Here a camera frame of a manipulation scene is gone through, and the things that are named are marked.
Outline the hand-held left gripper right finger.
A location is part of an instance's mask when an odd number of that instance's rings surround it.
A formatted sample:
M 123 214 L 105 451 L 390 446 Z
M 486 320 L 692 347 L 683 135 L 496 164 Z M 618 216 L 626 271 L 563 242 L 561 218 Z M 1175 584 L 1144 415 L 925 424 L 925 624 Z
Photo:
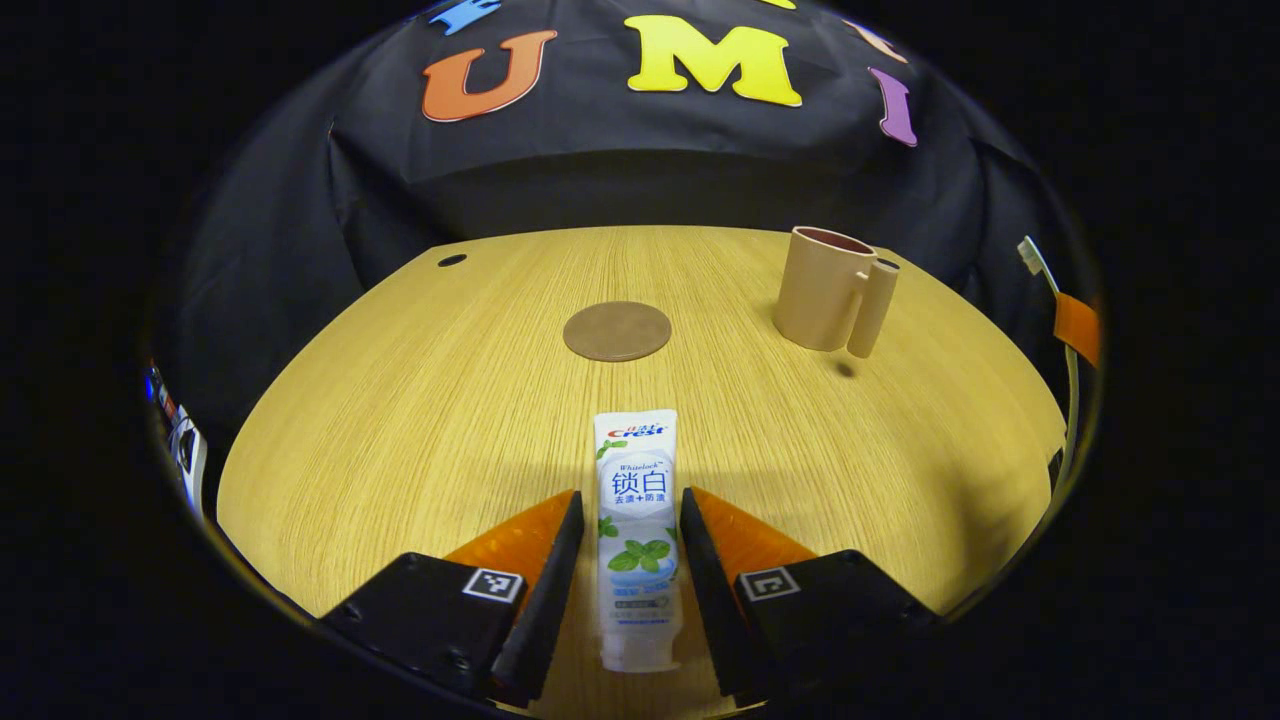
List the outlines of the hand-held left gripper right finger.
M 818 555 L 712 492 L 680 506 L 687 574 L 719 692 L 797 701 L 900 665 L 937 612 L 856 550 Z

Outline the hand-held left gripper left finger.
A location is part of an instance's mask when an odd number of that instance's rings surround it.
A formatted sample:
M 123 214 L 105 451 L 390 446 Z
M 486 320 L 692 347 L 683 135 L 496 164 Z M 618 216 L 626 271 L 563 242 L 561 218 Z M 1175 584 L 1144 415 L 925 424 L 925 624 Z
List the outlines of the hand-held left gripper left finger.
M 525 708 L 543 694 L 584 532 L 567 489 L 445 556 L 399 555 L 320 624 L 430 685 Z

